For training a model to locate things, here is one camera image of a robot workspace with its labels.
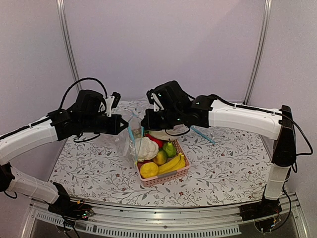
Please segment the yellow toy lemon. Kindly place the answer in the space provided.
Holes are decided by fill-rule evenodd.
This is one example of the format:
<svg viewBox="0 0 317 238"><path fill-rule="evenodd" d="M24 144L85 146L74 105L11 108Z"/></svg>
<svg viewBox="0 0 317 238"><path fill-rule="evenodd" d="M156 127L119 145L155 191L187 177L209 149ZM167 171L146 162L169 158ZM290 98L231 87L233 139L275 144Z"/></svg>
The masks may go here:
<svg viewBox="0 0 317 238"><path fill-rule="evenodd" d="M144 179L157 176L159 173L159 167L154 162L145 163L140 167L140 175Z"/></svg>

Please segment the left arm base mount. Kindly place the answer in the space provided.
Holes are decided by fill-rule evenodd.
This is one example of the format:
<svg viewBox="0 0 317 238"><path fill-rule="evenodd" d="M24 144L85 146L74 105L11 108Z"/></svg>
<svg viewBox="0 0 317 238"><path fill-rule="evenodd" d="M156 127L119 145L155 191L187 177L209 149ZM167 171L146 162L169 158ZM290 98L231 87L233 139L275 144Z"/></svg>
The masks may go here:
<svg viewBox="0 0 317 238"><path fill-rule="evenodd" d="M61 184L53 182L53 185L57 188L58 198L53 204L49 204L49 212L68 219L85 221L94 215L92 206L86 204L84 199L76 202L71 201L70 196Z"/></svg>

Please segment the white toy cauliflower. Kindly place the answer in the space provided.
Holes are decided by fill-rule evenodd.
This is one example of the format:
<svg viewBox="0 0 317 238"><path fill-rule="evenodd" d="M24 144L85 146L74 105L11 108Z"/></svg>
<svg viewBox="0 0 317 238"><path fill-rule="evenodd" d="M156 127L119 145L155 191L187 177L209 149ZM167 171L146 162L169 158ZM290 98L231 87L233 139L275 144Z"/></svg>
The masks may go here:
<svg viewBox="0 0 317 238"><path fill-rule="evenodd" d="M135 149L137 162L151 160L159 152L158 144L148 137L137 138L135 140Z"/></svg>

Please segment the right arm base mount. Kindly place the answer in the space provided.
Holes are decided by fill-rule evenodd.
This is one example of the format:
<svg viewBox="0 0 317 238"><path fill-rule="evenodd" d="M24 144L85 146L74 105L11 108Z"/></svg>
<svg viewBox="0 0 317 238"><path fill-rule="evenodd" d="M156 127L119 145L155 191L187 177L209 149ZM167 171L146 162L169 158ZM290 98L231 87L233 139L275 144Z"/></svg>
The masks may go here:
<svg viewBox="0 0 317 238"><path fill-rule="evenodd" d="M254 221L256 229L261 233L269 233L273 230L282 211L280 200L263 198L260 202L241 205L239 207L242 221Z"/></svg>

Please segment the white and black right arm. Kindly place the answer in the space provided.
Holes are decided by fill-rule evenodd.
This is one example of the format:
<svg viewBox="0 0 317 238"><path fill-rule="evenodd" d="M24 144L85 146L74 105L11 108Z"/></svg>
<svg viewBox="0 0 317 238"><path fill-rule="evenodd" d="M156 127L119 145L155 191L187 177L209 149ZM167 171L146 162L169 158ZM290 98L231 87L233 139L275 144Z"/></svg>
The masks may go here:
<svg viewBox="0 0 317 238"><path fill-rule="evenodd" d="M256 206L260 216L275 209L288 171L296 162L295 123L288 106L262 109L228 102L218 95L187 94L177 81L169 81L147 92L149 103L141 126L146 130L169 130L177 125L226 127L255 133L275 141L272 165L264 199Z"/></svg>

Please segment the yellow green toy mango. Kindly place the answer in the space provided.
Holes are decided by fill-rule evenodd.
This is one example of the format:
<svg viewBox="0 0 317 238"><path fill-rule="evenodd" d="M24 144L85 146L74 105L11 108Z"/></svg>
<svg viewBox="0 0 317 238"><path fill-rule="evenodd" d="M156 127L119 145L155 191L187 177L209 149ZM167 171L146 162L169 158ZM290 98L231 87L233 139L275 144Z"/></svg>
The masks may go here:
<svg viewBox="0 0 317 238"><path fill-rule="evenodd" d="M159 150L157 155L152 159L154 163L156 163L158 166L163 165L167 162L167 153L164 150Z"/></svg>

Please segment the white toy napa cabbage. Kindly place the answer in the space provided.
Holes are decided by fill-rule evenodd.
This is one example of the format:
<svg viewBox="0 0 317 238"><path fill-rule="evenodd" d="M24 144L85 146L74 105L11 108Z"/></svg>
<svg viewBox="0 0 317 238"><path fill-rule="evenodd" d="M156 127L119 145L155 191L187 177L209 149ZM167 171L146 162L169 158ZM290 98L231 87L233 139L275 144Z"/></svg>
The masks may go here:
<svg viewBox="0 0 317 238"><path fill-rule="evenodd" d="M160 130L160 131L150 130L149 135L156 139L165 140L165 141L177 139L176 136L168 135L164 130Z"/></svg>

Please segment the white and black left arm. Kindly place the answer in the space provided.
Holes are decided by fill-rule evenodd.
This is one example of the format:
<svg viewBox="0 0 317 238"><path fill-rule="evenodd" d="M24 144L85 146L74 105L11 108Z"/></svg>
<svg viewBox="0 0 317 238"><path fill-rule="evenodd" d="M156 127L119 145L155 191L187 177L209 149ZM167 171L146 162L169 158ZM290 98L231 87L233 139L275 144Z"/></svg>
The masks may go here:
<svg viewBox="0 0 317 238"><path fill-rule="evenodd" d="M73 105L59 108L39 120L0 137L0 190L16 192L49 204L63 215L70 215L73 203L61 185L39 180L14 168L10 161L46 144L63 141L84 133L118 135L128 127L120 114L112 113L121 95L103 96L81 90Z"/></svg>

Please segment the clear zip top bag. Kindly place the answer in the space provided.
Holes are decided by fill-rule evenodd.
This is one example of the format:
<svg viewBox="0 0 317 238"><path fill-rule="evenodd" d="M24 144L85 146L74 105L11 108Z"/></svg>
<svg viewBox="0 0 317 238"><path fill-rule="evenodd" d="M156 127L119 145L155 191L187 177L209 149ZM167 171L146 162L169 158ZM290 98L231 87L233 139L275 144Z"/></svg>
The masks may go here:
<svg viewBox="0 0 317 238"><path fill-rule="evenodd" d="M141 117L136 112L121 111L120 114L128 122L128 127L116 139L117 151L128 162L135 165L141 147L137 140L143 137L144 132L141 126Z"/></svg>

